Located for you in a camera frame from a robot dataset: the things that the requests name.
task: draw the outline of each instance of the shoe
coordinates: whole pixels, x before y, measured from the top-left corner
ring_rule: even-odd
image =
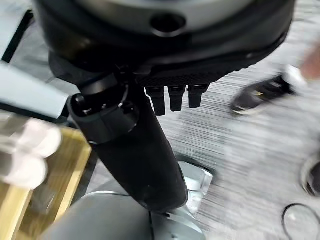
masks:
[[[262,111],[273,100],[292,94],[290,85],[277,76],[246,87],[231,104],[231,111],[240,115],[251,115]]]
[[[305,192],[320,197],[320,155],[311,156],[303,165],[300,181]]]

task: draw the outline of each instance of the black cylinder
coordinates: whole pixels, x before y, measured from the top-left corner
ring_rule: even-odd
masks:
[[[135,111],[138,109],[138,121],[127,133],[123,132],[127,128],[119,128],[118,137],[109,126],[131,123],[124,120],[126,115],[117,114],[117,120],[110,117],[112,112],[105,114],[109,111],[106,109],[93,115],[79,116],[78,106],[72,97],[68,101],[68,109],[101,161],[139,204],[158,213],[183,206],[188,200],[183,174],[143,88],[130,86],[127,102],[132,103]],[[89,134],[96,132],[104,136]]]

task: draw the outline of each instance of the person's foot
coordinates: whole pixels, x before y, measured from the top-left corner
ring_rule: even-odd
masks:
[[[260,112],[273,100],[292,94],[290,85],[277,76],[246,87],[232,102],[231,111],[241,115]]]
[[[314,155],[304,164],[301,170],[301,185],[311,196],[320,197],[320,159]]]

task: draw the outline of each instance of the gray carpet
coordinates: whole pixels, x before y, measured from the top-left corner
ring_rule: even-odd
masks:
[[[320,81],[312,82],[304,96],[275,101],[261,114],[234,117],[229,111],[243,87],[275,75],[285,64],[299,65],[306,49],[320,39],[319,13],[319,2],[299,0],[288,39],[276,52],[212,84],[201,108],[188,108],[185,95],[182,112],[167,111],[158,118],[176,153],[217,171],[195,216],[209,240],[284,240],[281,214],[291,203],[305,203],[320,214],[320,199],[307,196],[299,185],[302,164],[319,148]],[[36,28],[29,29],[12,64],[75,93],[77,88],[52,77],[48,50]],[[93,156],[76,198],[110,177]],[[303,228],[296,239],[312,240]]]

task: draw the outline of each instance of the gray panel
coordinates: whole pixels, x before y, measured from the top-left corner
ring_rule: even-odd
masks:
[[[44,240],[151,240],[149,212],[129,196],[94,194],[76,202]]]

